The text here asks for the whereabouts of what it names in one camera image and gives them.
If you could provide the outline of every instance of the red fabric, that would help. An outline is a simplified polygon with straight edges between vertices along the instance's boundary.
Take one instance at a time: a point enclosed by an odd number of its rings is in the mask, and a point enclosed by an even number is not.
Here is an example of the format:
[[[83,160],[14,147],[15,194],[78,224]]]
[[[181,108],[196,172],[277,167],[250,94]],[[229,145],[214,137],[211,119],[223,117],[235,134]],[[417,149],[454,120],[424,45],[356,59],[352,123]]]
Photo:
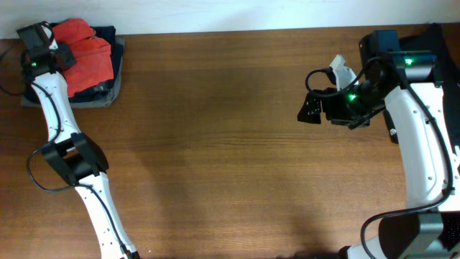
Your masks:
[[[57,43],[67,43],[77,60],[74,66],[64,71],[69,97],[114,78],[110,44],[94,37],[93,29],[83,19],[69,19],[53,27],[52,31]]]

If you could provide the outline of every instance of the stack of folded clothes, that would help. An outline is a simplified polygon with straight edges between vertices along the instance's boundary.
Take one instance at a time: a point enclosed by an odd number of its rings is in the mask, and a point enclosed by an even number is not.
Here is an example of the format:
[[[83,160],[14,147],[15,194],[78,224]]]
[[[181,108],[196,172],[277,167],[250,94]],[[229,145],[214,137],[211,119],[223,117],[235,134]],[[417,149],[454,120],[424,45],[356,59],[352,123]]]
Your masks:
[[[115,27],[90,27],[82,19],[51,24],[56,41],[69,45],[77,63],[63,72],[72,108],[107,107],[121,88],[124,39]],[[22,106],[40,103],[31,87],[24,88]]]

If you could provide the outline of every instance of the gray cloth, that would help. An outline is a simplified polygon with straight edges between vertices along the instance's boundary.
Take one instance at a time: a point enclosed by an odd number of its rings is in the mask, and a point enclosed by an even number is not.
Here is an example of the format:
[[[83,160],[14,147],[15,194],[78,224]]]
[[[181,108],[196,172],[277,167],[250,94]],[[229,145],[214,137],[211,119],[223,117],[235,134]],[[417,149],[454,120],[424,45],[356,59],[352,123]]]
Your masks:
[[[121,45],[125,44],[125,39],[122,39],[120,37],[116,38],[116,43],[119,43]],[[105,95],[105,97],[95,100],[95,101],[88,101],[88,102],[83,102],[83,103],[70,103],[70,107],[73,109],[85,109],[85,108],[101,108],[101,107],[108,107],[110,104],[112,104],[115,99],[118,97],[120,94],[120,89],[121,89],[121,65],[123,65],[123,58],[121,58],[120,61],[120,68],[118,70],[118,76],[116,77],[116,80],[114,82],[114,87]],[[100,82],[97,87],[105,87],[106,82]],[[33,103],[29,100],[27,100],[25,97],[21,98],[21,106],[24,107],[37,107],[40,108],[41,104],[36,104]]]

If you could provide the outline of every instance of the white wall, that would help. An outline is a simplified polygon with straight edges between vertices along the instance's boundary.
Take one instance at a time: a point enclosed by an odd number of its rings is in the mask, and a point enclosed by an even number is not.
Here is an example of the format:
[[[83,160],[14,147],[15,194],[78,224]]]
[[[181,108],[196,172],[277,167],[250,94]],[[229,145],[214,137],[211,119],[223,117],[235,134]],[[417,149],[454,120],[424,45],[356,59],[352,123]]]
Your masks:
[[[0,38],[82,17],[118,34],[460,21],[460,0],[0,0]]]

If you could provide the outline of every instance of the table surface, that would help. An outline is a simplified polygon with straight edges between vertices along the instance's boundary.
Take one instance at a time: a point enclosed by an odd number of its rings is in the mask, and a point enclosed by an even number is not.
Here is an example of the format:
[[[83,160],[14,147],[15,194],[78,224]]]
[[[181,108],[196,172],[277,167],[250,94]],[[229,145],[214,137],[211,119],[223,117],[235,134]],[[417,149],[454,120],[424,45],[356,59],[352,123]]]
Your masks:
[[[393,28],[402,37],[426,27]],[[74,114],[109,160],[111,194],[139,254],[337,251],[359,242],[368,217],[403,208],[400,151],[381,115],[354,131],[296,119],[306,73],[336,54],[359,72],[358,41],[380,28],[389,27],[124,36],[119,98]],[[459,62],[460,27],[444,28]],[[14,43],[0,41],[0,50]],[[20,90],[20,51],[1,64],[0,83],[12,91]],[[329,82],[316,76],[311,85]],[[47,139],[42,111],[0,94],[0,257],[99,257],[77,193],[42,192],[24,170]],[[32,169],[42,184],[63,185],[40,156]]]

